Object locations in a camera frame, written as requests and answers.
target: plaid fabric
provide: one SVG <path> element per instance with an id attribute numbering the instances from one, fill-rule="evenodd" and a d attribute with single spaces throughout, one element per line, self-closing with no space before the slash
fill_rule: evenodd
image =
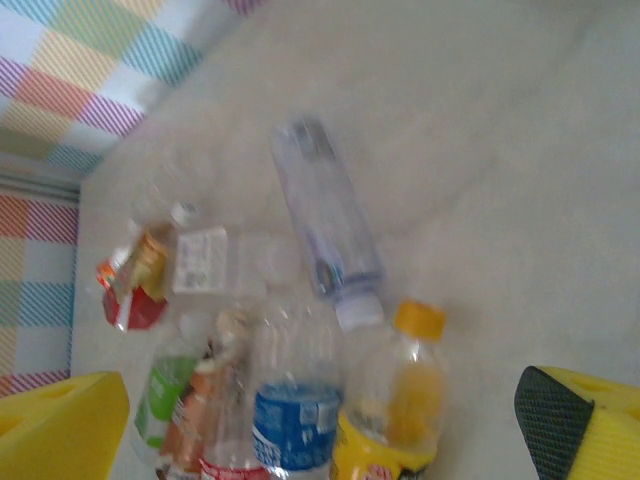
<path id="1" fill-rule="evenodd" d="M 259 3 L 0 0 L 0 172 L 91 172 Z"/>
<path id="2" fill-rule="evenodd" d="M 0 397 L 69 376 L 77 207 L 0 193 Z"/>

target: orange juice bottle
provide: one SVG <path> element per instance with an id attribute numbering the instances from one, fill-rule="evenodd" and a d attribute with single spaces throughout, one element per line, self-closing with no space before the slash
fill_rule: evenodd
<path id="1" fill-rule="evenodd" d="M 414 300 L 349 379 L 332 480 L 413 480 L 436 456 L 446 381 L 438 343 L 446 317 Z"/>

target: yellow bottle cap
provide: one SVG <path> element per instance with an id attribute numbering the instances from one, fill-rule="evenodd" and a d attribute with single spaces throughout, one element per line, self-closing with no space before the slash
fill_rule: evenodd
<path id="1" fill-rule="evenodd" d="M 402 333 L 430 342 L 440 341 L 445 323 L 447 316 L 443 311 L 416 300 L 404 300 L 394 320 L 395 327 Z"/>

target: yellow bottle label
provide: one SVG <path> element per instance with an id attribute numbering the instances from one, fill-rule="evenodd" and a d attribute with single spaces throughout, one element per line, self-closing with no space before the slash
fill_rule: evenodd
<path id="1" fill-rule="evenodd" d="M 416 480 L 436 456 L 388 447 L 360 433 L 344 412 L 338 419 L 331 480 Z"/>

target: green bottle label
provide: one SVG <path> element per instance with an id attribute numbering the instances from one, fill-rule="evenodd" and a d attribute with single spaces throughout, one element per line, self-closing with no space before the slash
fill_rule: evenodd
<path id="1" fill-rule="evenodd" d="M 134 420 L 140 437 L 150 447 L 162 446 L 173 409 L 197 363 L 194 357 L 163 357 L 151 368 Z"/>

